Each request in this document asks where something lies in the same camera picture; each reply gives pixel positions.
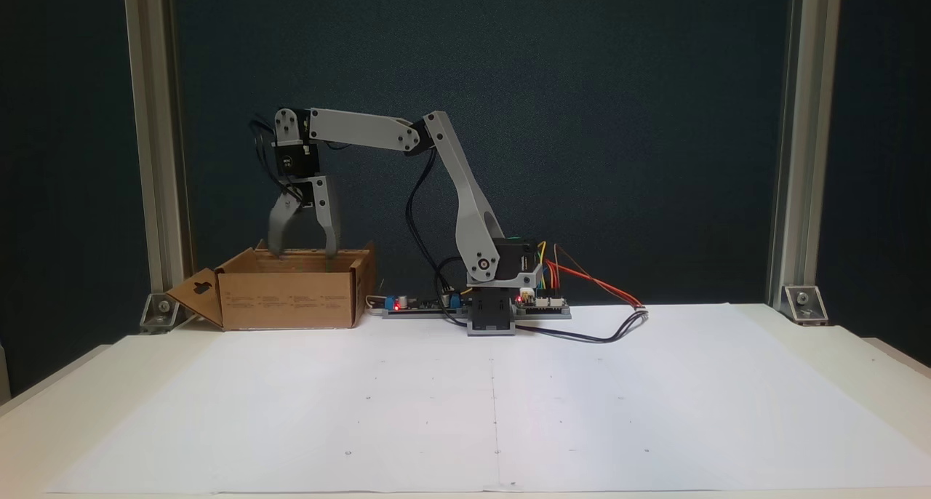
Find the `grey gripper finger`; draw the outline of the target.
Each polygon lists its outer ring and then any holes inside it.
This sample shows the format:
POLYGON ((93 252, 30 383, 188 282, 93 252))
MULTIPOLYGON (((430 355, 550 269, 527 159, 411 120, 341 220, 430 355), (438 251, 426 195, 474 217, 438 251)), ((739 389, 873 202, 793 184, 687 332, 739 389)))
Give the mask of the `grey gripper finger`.
POLYGON ((340 249, 339 201, 335 184, 328 177, 313 178, 313 206, 325 235, 325 255, 335 258, 340 249))
POLYGON ((284 253, 284 238, 290 223, 303 207, 303 202, 293 191, 282 193, 277 197, 268 218, 267 250, 273 256, 284 253))

